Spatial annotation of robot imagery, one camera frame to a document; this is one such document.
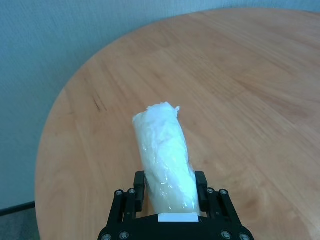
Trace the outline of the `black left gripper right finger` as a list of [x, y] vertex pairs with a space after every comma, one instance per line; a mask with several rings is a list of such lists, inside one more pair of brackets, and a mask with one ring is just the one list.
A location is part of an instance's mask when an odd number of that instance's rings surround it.
[[207, 217], [227, 223], [237, 223], [238, 214], [226, 189], [215, 191], [208, 187], [203, 171], [195, 171], [196, 188], [200, 211]]

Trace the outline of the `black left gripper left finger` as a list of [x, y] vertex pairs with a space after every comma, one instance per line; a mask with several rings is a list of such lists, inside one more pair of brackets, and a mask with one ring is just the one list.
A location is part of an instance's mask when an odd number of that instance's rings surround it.
[[127, 191], [118, 189], [109, 213], [110, 223], [123, 223], [135, 220], [137, 213], [142, 212], [145, 196], [145, 172], [137, 171], [134, 176], [133, 187]]

